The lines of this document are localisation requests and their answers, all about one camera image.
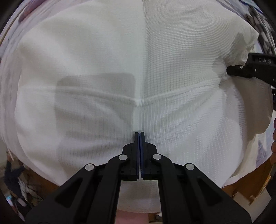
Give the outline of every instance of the dark clothing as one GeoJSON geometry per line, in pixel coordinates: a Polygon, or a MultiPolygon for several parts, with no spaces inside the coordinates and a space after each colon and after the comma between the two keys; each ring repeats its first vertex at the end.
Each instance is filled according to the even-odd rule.
{"type": "Polygon", "coordinates": [[[12,164],[8,161],[5,170],[4,182],[10,191],[12,191],[17,197],[21,198],[22,193],[18,183],[18,177],[24,171],[25,168],[20,167],[18,169],[11,171],[11,167],[12,164]]]}
{"type": "Polygon", "coordinates": [[[17,198],[15,200],[15,206],[24,218],[26,217],[27,213],[32,209],[31,204],[27,202],[24,198],[17,198]]]}

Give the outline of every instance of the black clamp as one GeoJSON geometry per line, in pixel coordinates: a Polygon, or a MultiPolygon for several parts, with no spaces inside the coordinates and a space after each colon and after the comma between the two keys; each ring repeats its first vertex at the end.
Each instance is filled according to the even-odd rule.
{"type": "Polygon", "coordinates": [[[226,73],[244,78],[256,77],[276,88],[276,57],[249,53],[245,65],[228,66],[226,73]]]}
{"type": "Polygon", "coordinates": [[[108,163],[87,164],[34,207],[27,224],[111,224],[122,180],[158,180],[165,224],[250,224],[250,215],[193,164],[184,166],[157,153],[143,132],[108,163]]]}

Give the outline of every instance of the white sheet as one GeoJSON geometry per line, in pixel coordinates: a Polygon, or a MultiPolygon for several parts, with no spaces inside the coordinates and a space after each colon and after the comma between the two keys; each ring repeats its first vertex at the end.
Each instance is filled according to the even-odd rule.
{"type": "MultiPolygon", "coordinates": [[[[99,0],[58,13],[16,52],[20,144],[60,185],[141,130],[158,152],[222,186],[270,122],[270,86],[225,72],[256,40],[215,0],[99,0]]],[[[156,182],[122,183],[118,209],[160,211],[156,182]]]]}

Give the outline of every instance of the screw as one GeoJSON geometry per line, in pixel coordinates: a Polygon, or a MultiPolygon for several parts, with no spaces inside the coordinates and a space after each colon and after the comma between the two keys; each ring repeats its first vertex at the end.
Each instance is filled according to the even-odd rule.
{"type": "Polygon", "coordinates": [[[86,169],[87,171],[91,171],[91,170],[94,169],[94,165],[89,163],[89,164],[87,164],[87,165],[85,166],[85,169],[86,169]]]}
{"type": "Polygon", "coordinates": [[[195,168],[195,166],[193,164],[191,164],[191,163],[186,164],[187,170],[193,170],[194,168],[195,168]]]}
{"type": "Polygon", "coordinates": [[[122,161],[126,160],[127,158],[128,158],[128,156],[125,154],[122,154],[119,156],[119,160],[122,160],[122,161]]]}
{"type": "Polygon", "coordinates": [[[162,158],[162,156],[161,156],[160,154],[154,154],[152,157],[153,157],[155,160],[159,160],[159,159],[162,158]]]}

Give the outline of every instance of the human hand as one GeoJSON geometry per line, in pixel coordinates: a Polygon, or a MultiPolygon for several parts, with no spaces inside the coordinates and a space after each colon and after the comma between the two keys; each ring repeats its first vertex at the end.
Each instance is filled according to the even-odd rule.
{"type": "Polygon", "coordinates": [[[271,146],[271,151],[272,151],[272,155],[270,157],[270,162],[273,164],[273,163],[276,163],[276,119],[274,120],[274,132],[273,132],[273,139],[274,139],[274,142],[272,143],[272,146],[271,146]]]}

